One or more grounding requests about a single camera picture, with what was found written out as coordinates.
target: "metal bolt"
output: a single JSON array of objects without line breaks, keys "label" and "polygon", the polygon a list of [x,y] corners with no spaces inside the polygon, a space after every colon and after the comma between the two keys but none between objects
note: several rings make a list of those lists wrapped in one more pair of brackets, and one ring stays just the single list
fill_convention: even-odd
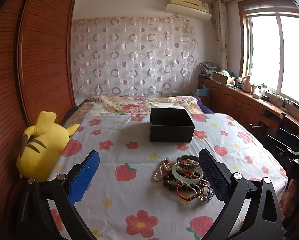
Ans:
[{"label": "metal bolt", "polygon": [[27,182],[28,184],[33,184],[35,182],[35,178],[30,178]]},{"label": "metal bolt", "polygon": [[265,178],[264,178],[264,182],[267,183],[267,184],[270,184],[270,183],[271,183],[271,180],[270,180],[270,178],[265,177]]},{"label": "metal bolt", "polygon": [[66,178],[66,175],[65,174],[59,174],[59,175],[57,175],[57,179],[58,180],[63,180],[63,179],[65,179]]},{"label": "metal bolt", "polygon": [[240,173],[234,173],[233,177],[236,178],[236,179],[241,179],[242,175]]}]

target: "pile of jewelry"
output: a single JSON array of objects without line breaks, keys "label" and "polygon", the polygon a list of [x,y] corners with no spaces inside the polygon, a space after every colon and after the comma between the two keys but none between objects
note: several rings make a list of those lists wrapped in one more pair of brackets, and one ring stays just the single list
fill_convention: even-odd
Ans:
[{"label": "pile of jewelry", "polygon": [[[163,176],[163,185],[171,191],[175,190],[176,194],[185,201],[198,198],[200,203],[207,203],[213,198],[214,191],[206,180],[196,156],[182,155],[177,158],[176,163],[169,158],[164,159],[154,173],[155,182],[162,179],[162,170],[167,171],[167,175]],[[181,190],[193,190],[195,194],[185,198],[179,194]]]}]

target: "white wall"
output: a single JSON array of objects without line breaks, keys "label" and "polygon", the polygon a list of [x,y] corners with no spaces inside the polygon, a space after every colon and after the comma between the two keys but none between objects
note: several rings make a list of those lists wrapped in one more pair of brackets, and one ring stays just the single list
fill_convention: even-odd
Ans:
[{"label": "white wall", "polygon": [[[165,12],[168,0],[76,0],[73,19],[84,19],[109,16],[171,16]],[[197,63],[212,61],[218,64],[217,32],[212,22],[202,22],[191,19],[194,27],[199,55]],[[197,79],[200,68],[196,67],[192,78],[192,91],[197,87]],[[76,104],[80,104],[83,98],[75,95]]]},{"label": "white wall", "polygon": [[227,61],[230,72],[238,75],[241,61],[241,27],[237,2],[226,4],[227,13]]}]

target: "pikachu plush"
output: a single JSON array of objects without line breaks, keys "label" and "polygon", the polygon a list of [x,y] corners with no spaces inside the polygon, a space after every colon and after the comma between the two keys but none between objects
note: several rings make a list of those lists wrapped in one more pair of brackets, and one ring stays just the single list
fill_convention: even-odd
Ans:
[{"label": "pikachu plush", "polygon": [[[54,123],[55,119],[55,113],[42,111],[36,125],[28,127],[23,133],[16,163],[23,177],[46,181],[69,142],[69,137],[79,127],[79,124],[75,124],[65,129]],[[35,138],[28,142],[31,135]]]}]

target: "open black box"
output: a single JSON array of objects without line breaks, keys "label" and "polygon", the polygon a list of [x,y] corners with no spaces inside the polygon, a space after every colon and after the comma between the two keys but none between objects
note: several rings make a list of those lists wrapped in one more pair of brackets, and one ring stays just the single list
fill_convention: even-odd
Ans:
[{"label": "open black box", "polygon": [[190,142],[194,129],[185,109],[151,108],[151,142]]}]

